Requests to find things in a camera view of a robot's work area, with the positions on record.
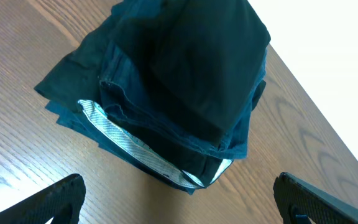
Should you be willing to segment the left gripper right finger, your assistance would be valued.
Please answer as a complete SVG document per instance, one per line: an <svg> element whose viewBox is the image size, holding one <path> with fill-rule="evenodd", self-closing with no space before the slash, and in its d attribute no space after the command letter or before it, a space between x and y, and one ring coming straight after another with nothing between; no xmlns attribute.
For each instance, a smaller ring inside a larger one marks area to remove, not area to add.
<svg viewBox="0 0 358 224"><path fill-rule="evenodd" d="M282 172L273 196L284 224L358 224L358 209L294 175Z"/></svg>

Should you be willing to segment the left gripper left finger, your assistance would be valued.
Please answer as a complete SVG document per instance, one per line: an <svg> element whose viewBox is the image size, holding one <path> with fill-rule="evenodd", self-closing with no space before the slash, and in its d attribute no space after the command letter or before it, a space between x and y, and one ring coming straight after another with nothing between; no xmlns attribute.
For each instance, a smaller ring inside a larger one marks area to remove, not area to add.
<svg viewBox="0 0 358 224"><path fill-rule="evenodd" d="M80 174L71 174L0 212L0 224L77 224L86 187Z"/></svg>

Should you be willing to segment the black t-shirt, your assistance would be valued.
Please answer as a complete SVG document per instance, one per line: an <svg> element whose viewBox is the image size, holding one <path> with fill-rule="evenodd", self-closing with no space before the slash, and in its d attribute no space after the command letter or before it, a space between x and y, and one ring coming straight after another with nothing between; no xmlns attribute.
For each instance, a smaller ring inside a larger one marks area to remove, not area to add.
<svg viewBox="0 0 358 224"><path fill-rule="evenodd" d="M241 116L270 34L246 0L122 1L113 39L185 131L217 145Z"/></svg>

